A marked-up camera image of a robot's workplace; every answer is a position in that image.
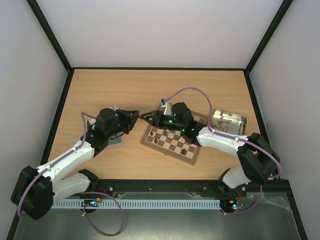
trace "black and white robotic arm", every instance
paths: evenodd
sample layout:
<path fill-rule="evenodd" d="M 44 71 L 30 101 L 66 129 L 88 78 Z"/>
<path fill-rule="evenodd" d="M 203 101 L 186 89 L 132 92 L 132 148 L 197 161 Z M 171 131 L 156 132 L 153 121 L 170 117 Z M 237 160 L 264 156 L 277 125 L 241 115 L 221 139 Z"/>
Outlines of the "black and white robotic arm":
<path fill-rule="evenodd" d="M 80 170 L 63 179 L 80 164 L 94 158 L 109 145 L 110 138 L 128 134 L 138 119 L 139 111 L 104 108 L 96 118 L 87 121 L 87 131 L 72 148 L 37 168 L 25 167 L 17 180 L 11 201 L 19 205 L 21 198 L 41 172 L 45 171 L 32 185 L 24 197 L 21 210 L 34 220 L 43 217 L 52 204 L 76 193 L 94 191 L 98 177 L 89 170 Z"/>
<path fill-rule="evenodd" d="M 263 185 L 276 169 L 275 161 L 253 146 L 280 161 L 268 142 L 258 133 L 251 136 L 234 135 L 209 128 L 208 125 L 193 119 L 184 102 L 178 102 L 171 108 L 168 101 L 161 100 L 161 107 L 164 111 L 147 112 L 142 114 L 141 118 L 152 126 L 180 131 L 189 144 L 215 148 L 238 157 L 241 166 L 227 169 L 219 178 L 219 189 L 224 194 L 227 194 L 229 189 L 249 182 Z"/>

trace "metal tray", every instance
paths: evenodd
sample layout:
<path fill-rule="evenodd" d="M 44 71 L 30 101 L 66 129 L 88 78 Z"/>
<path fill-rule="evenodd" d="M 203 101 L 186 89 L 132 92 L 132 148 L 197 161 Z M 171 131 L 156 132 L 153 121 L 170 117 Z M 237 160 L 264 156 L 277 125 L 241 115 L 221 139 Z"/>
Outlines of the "metal tray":
<path fill-rule="evenodd" d="M 245 135 L 247 118 L 232 112 L 215 109 L 213 111 L 211 127 L 229 134 Z"/>

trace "perforated metal strip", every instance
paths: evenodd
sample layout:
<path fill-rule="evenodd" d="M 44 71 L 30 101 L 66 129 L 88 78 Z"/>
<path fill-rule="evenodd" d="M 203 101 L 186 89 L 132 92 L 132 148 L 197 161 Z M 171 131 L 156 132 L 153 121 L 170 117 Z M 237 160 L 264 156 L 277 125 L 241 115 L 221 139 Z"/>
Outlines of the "perforated metal strip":
<path fill-rule="evenodd" d="M 212 210 L 220 209 L 219 200 L 118 200 L 123 209 L 195 209 Z M 84 206 L 83 199 L 64 199 L 53 204 L 52 209 L 79 209 Z M 88 208 L 92 209 L 117 209 L 112 200 L 105 199 Z"/>

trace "chessboard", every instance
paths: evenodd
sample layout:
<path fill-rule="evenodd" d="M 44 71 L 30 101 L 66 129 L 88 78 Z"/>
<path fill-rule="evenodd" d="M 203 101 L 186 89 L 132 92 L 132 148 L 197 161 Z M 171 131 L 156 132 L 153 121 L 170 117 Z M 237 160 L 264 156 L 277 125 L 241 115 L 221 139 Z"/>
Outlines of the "chessboard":
<path fill-rule="evenodd" d="M 193 119 L 200 123 L 207 123 L 208 117 L 200 113 L 191 111 Z M 180 131 L 163 130 L 149 125 L 140 142 L 149 148 L 171 156 L 185 163 L 194 165 L 199 154 L 200 147 L 189 144 L 181 137 Z"/>

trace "black corner post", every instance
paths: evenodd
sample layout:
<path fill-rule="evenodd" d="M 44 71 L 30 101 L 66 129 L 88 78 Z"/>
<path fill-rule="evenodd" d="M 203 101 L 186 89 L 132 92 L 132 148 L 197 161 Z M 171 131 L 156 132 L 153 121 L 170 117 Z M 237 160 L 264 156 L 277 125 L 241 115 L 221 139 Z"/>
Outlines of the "black corner post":
<path fill-rule="evenodd" d="M 255 64 L 257 63 L 260 55 L 264 51 L 265 47 L 267 46 L 269 40 L 271 39 L 272 35 L 276 31 L 278 25 L 280 24 L 281 20 L 284 18 L 286 12 L 288 11 L 290 5 L 294 0 L 283 0 L 281 6 L 279 7 L 277 13 L 275 14 L 272 22 L 270 23 L 268 29 L 266 30 L 262 40 L 260 41 L 258 47 L 256 48 L 250 62 L 246 66 L 245 73 L 249 74 L 252 69 L 254 68 Z"/>
<path fill-rule="evenodd" d="M 43 31 L 45 32 L 47 38 L 49 39 L 50 43 L 52 44 L 56 54 L 60 58 L 65 70 L 69 72 L 71 70 L 71 65 L 68 62 L 68 59 L 66 55 L 64 54 L 64 51 L 62 50 L 56 36 L 54 35 L 54 32 L 52 31 L 51 27 L 49 26 L 49 23 L 47 22 L 47 19 L 44 15 L 44 13 L 41 11 L 39 4 L 36 0 L 26 0 L 29 4 L 31 10 L 33 11 L 36 19 L 39 21 Z"/>

